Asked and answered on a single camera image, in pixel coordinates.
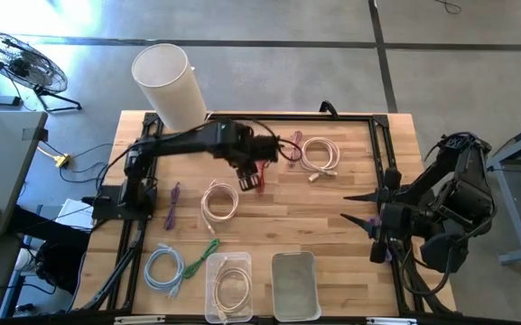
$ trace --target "fan stand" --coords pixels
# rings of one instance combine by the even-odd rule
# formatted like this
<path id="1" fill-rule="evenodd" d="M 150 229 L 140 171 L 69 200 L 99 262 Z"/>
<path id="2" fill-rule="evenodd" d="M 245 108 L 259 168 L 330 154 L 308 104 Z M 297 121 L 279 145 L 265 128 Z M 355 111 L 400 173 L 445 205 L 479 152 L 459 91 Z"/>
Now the fan stand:
<path id="1" fill-rule="evenodd" d="M 65 111 L 65 110 L 71 110 L 71 109 L 81 110 L 81 104 L 79 102 L 77 102 L 75 100 L 72 100 L 72 99 L 69 99 L 69 98 L 65 98 L 65 97 L 56 95 L 56 94 L 52 94 L 51 92 L 45 90 L 41 86 L 35 86 L 35 88 L 33 89 L 33 92 L 35 93 L 35 96 L 37 96 L 37 99 L 39 99 L 40 102 L 42 103 L 43 109 L 46 112 L 59 112 L 59 111 Z M 72 104 L 75 104 L 76 106 L 74 106 L 74 107 L 49 108 L 47 106 L 47 104 L 45 104 L 45 102 L 43 101 L 42 96 L 51 96 L 51 97 L 54 97 L 54 98 L 58 98 L 58 99 L 61 99 L 63 101 L 67 101 L 67 102 L 70 102 Z"/>

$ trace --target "wooden tabletop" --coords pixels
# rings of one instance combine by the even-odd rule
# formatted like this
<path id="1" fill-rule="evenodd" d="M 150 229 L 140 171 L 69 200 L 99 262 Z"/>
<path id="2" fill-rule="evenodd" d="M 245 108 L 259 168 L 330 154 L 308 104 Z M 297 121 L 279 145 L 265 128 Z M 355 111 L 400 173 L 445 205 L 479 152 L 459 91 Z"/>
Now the wooden tabletop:
<path id="1" fill-rule="evenodd" d="M 110 161 L 141 134 L 145 113 L 122 112 Z M 396 165 L 403 174 L 403 183 L 411 182 L 423 171 L 413 119 L 408 114 L 389 114 L 388 119 Z M 280 159 L 265 171 L 264 194 L 257 194 L 253 190 L 239 191 L 235 171 L 224 160 L 214 160 L 208 153 L 160 158 L 156 173 L 159 180 L 158 200 L 154 218 L 146 231 L 134 314 L 204 313 L 205 264 L 193 278 L 182 282 L 175 299 L 150 289 L 144 282 L 143 271 L 147 258 L 158 243 L 173 246 L 187 265 L 198 260 L 211 240 L 200 216 L 200 199 L 215 179 L 227 182 L 239 191 L 240 204 L 236 216 L 226 223 L 214 224 L 214 227 L 221 242 L 218 252 L 248 252 L 252 256 L 254 314 L 274 313 L 272 256 L 281 252 L 310 251 L 316 256 L 318 296 L 323 316 L 396 316 L 395 287 L 390 266 L 369 262 L 371 241 L 367 234 L 339 216 L 341 212 L 360 218 L 375 216 L 374 203 L 342 199 L 348 195 L 371 192 L 377 186 L 367 124 L 328 121 L 265 123 L 282 138 L 292 139 L 293 132 L 301 130 L 303 140 L 324 136 L 334 141 L 341 151 L 340 163 L 336 168 L 339 175 L 320 177 L 316 182 L 309 183 L 310 172 L 298 163 L 291 168 L 287 161 Z M 254 128 L 257 134 L 267 134 L 261 128 Z M 386 167 L 383 137 L 378 131 L 383 165 Z M 328 161 L 328 154 L 318 146 L 311 147 L 308 157 L 316 164 Z M 119 185 L 123 180 L 121 160 L 110 169 L 106 184 Z M 178 181 L 181 195 L 176 209 L 176 226 L 172 231 L 165 231 L 163 223 L 169 208 L 170 190 Z M 213 196 L 210 200 L 211 209 L 217 214 L 228 212 L 231 204 L 228 196 Z M 117 220 L 108 221 L 92 234 L 74 308 L 88 302 L 112 272 L 122 224 Z M 414 243 L 418 254 L 422 241 L 415 240 Z M 442 277 L 423 268 L 419 268 L 419 272 L 429 287 L 434 287 Z M 174 274 L 175 262 L 169 256 L 161 257 L 152 267 L 152 276 L 161 281 L 169 280 Z M 124 296 L 127 277 L 128 273 L 125 273 L 118 307 Z M 455 309 L 448 284 L 438 296 L 446 306 Z"/>

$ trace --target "green cable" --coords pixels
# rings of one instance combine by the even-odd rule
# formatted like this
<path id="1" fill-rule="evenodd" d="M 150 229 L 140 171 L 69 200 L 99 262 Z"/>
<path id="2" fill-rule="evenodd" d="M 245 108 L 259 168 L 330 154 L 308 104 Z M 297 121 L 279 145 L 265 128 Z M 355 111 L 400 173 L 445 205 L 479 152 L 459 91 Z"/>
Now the green cable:
<path id="1" fill-rule="evenodd" d="M 220 245 L 219 239 L 217 239 L 217 238 L 212 239 L 209 242 L 209 245 L 206 248 L 204 255 L 202 255 L 202 257 L 200 257 L 200 259 L 198 261 L 196 261 L 196 263 L 194 263 L 184 269 L 184 273 L 182 274 L 183 278 L 190 279 L 192 276 L 194 276 L 196 274 L 196 272 L 198 272 L 198 269 L 200 268 L 200 265 L 202 264 L 202 262 L 204 262 L 206 260 L 206 258 L 208 258 L 208 256 L 212 255 L 212 253 L 216 252 L 216 249 L 218 249 L 219 245 Z"/>

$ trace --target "clear plastic bin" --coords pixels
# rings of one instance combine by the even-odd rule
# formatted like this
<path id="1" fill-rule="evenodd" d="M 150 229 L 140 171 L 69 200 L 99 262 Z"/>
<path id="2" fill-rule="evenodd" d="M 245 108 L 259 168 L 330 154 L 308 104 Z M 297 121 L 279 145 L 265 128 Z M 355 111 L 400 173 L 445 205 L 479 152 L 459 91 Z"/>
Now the clear plastic bin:
<path id="1" fill-rule="evenodd" d="M 216 253 L 206 260 L 206 321 L 246 322 L 252 318 L 252 258 L 248 253 Z"/>
<path id="2" fill-rule="evenodd" d="M 311 252 L 279 253 L 272 257 L 272 300 L 278 321 L 320 318 L 321 306 Z"/>

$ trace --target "concrete floor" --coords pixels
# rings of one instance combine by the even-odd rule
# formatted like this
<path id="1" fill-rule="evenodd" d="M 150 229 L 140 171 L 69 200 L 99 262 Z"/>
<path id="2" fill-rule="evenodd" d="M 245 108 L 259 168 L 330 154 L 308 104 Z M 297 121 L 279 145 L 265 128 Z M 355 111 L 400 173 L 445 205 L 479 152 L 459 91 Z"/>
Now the concrete floor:
<path id="1" fill-rule="evenodd" d="M 431 0 L 377 0 L 385 42 L 521 44 L 521 1 L 453 2 L 462 6 L 460 14 L 447 14 Z M 135 39 L 375 40 L 367 0 L 9 2 L 0 4 L 0 31 Z M 143 47 L 33 46 L 64 69 L 70 86 L 63 95 L 84 107 L 49 117 L 50 143 L 62 151 L 109 143 L 121 110 L 149 108 L 130 73 Z M 211 110 L 314 111 L 328 99 L 341 112 L 387 112 L 375 49 L 185 50 Z M 440 135 L 455 131 L 472 131 L 494 148 L 521 131 L 521 51 L 389 50 L 387 61 L 396 107 L 413 114 L 422 153 Z M 41 109 L 29 89 L 21 91 L 28 107 Z M 0 94 L 13 93 L 0 76 Z M 109 148 L 94 151 L 76 168 L 106 161 L 108 155 Z M 92 184 L 62 182 L 49 159 L 37 154 L 20 203 L 58 205 L 93 192 Z M 501 205 L 492 230 L 470 242 L 466 264 L 451 279 L 460 311 L 521 320 L 521 263 L 502 267 L 497 262 L 498 254 L 517 248 Z"/>

